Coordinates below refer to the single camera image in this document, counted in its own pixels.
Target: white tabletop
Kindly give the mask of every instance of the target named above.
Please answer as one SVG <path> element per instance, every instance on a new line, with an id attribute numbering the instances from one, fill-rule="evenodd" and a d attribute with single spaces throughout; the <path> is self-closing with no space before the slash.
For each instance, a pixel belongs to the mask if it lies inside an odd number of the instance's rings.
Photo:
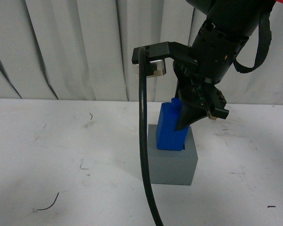
<path id="1" fill-rule="evenodd" d="M 153 185 L 166 226 L 283 226 L 283 106 L 227 109 L 192 185 Z M 153 226 L 141 178 L 138 103 L 0 99 L 0 226 Z"/>

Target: wire scrap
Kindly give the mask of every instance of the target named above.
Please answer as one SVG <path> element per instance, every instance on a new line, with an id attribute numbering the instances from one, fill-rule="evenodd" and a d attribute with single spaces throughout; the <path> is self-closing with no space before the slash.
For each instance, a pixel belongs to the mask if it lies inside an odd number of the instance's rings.
<path id="1" fill-rule="evenodd" d="M 56 202 L 56 200 L 57 200 L 57 198 L 58 198 L 58 194 L 57 194 L 57 196 L 56 196 L 56 198 L 55 198 L 55 201 L 53 201 L 53 204 L 55 204 L 55 202 Z M 37 209 L 37 210 L 48 210 L 50 207 L 53 206 L 53 204 L 51 204 L 49 207 L 47 207 L 47 208 L 45 208 L 45 209 Z"/>
<path id="2" fill-rule="evenodd" d="M 81 170 L 89 170 L 89 168 L 82 168 L 83 161 L 84 161 L 84 159 L 81 159 L 80 169 L 81 169 Z"/>

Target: gray box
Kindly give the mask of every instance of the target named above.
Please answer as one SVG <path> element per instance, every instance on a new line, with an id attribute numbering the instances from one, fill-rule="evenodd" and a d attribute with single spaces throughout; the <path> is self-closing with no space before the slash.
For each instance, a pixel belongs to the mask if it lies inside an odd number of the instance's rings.
<path id="1" fill-rule="evenodd" d="M 198 156 L 189 128 L 182 151 L 159 150 L 156 148 L 156 127 L 149 125 L 148 159 L 150 179 L 153 184 L 191 185 Z"/>

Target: black wire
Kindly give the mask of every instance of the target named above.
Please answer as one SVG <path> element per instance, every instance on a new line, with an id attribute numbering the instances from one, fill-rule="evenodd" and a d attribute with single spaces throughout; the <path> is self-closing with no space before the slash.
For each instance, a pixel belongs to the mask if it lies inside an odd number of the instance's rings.
<path id="1" fill-rule="evenodd" d="M 141 174 L 148 205 L 156 226 L 163 226 L 158 209 L 156 207 L 149 173 L 148 149 L 147 149 L 147 65 L 146 48 L 141 47 L 138 52 L 139 60 L 139 112 L 140 112 L 140 158 Z"/>
<path id="2" fill-rule="evenodd" d="M 57 198 L 58 198 L 58 194 L 57 194 L 57 196 L 56 196 L 55 201 L 53 201 L 53 204 L 55 204 L 55 202 L 56 202 L 56 200 L 57 200 Z M 45 208 L 45 209 L 37 209 L 37 210 L 48 210 L 50 207 L 53 206 L 53 204 L 51 204 L 49 207 L 47 207 L 47 208 Z"/>

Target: white curtain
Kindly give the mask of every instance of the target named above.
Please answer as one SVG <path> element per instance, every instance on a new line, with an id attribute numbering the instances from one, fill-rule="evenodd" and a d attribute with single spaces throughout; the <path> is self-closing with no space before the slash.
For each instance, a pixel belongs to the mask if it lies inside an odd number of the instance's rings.
<path id="1" fill-rule="evenodd" d="M 191 45 L 206 16 L 185 0 L 0 0 L 0 98 L 138 100 L 135 47 Z M 231 67 L 218 88 L 228 103 L 283 104 L 283 4 L 272 11 L 273 40 L 249 74 Z M 238 56 L 252 67 L 258 31 Z M 148 79 L 148 100 L 175 93 L 167 74 Z"/>

